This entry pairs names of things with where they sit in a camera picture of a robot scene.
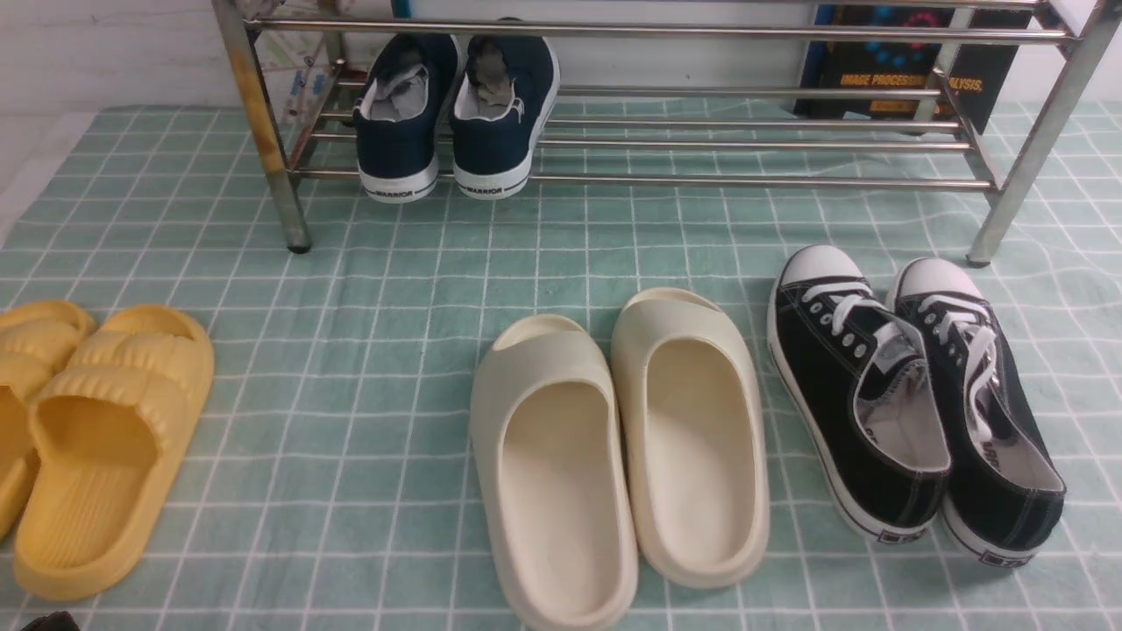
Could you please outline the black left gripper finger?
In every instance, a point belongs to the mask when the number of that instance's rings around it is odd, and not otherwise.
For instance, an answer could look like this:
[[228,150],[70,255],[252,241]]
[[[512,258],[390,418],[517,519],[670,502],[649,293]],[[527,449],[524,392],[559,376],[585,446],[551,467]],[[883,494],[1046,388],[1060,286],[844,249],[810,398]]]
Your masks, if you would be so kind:
[[29,620],[21,631],[81,631],[76,620],[68,611],[57,611]]

